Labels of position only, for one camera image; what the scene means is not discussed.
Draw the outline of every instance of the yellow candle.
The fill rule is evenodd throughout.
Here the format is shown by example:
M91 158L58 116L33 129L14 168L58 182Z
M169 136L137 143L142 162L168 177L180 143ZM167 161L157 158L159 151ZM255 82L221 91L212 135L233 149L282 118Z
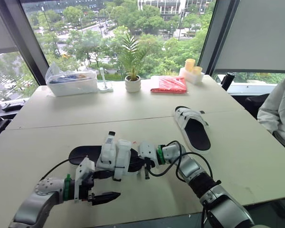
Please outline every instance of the yellow candle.
M186 62L185 62L185 69L189 72L192 72L193 71L193 67L194 67L194 64L195 64L195 59L193 58L187 58L186 59Z
M195 66L195 67L193 68L193 73L194 73L195 75L200 75L202 69L203 69L203 68L201 68L200 66Z

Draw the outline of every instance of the building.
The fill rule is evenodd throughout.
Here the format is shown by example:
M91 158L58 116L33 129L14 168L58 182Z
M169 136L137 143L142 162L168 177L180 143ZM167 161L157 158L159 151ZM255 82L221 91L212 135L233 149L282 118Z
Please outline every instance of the building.
M53 10L55 13L62 14L63 10L68 6L87 6L91 10L100 10L104 7L104 0L53 0L53 1L37 1L23 3L22 6L26 12L37 12L42 10L45 11Z
M144 5L158 7L164 20L169 20L193 4L196 5L199 14L204 14L207 5L211 2L212 0L137 0L137 5L140 10L143 10Z

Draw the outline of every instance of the potted plant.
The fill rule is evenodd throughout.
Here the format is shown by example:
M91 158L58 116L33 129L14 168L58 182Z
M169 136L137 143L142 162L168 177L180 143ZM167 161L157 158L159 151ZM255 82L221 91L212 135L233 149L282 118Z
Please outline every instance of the potted plant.
M131 34L126 34L122 40L122 51L120 61L126 70L125 88L134 93L141 89L141 77L138 73L143 65L143 59L147 55L147 48L139 44Z

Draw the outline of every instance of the clear plastic box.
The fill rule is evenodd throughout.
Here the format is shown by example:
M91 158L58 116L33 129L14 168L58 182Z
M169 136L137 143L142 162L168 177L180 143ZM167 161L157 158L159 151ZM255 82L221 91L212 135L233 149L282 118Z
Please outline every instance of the clear plastic box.
M46 84L55 96L95 93L97 77L95 71L62 72L52 63L46 74Z

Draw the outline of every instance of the glass window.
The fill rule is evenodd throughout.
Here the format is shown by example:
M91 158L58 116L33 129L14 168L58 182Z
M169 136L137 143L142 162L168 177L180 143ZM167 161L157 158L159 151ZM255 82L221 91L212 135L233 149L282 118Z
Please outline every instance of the glass window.
M213 78L217 82L221 82L225 73L214 73ZM252 83L252 84L278 84L285 78L283 73L247 73L236 72L233 82Z
M49 64L56 62L62 70L104 67L106 78L116 81L126 74L119 54L127 32L148 47L142 78L177 75L187 58L198 62L214 5L215 0L22 3Z
M37 87L19 52L0 54L0 101L29 98Z

